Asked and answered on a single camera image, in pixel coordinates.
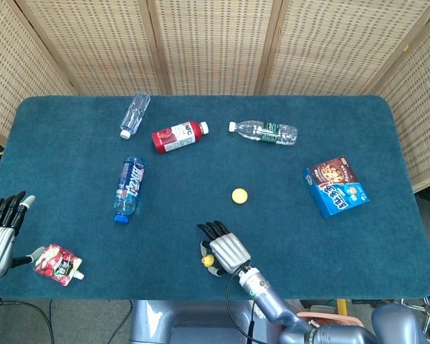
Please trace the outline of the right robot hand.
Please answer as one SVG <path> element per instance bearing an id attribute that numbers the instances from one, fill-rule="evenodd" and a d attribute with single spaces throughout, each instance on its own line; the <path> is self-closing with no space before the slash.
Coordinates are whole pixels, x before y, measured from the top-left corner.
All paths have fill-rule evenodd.
<path id="1" fill-rule="evenodd" d="M 201 263 L 210 274 L 238 274 L 251 262 L 251 255 L 237 236 L 220 221 L 196 225 L 209 240 L 201 241 Z"/>

